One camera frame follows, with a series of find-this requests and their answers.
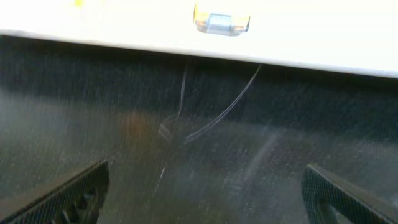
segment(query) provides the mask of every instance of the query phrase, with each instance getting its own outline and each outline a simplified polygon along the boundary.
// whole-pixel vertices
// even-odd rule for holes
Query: white surface
[[[249,32],[203,34],[187,0],[0,0],[0,33],[398,78],[398,1],[253,0]]]

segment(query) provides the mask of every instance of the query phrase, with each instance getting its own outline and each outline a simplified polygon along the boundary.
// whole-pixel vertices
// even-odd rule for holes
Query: reflective surface
[[[257,66],[2,37],[0,199],[105,158],[100,223],[308,223],[309,163],[398,206],[396,80],[263,65],[185,144]]]

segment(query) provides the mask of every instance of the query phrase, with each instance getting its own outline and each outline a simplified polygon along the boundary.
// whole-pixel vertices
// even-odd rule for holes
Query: dark glossy panel
[[[184,144],[256,68],[1,37],[0,198],[105,158],[100,223],[307,223],[308,163],[398,206],[396,80],[263,65]]]

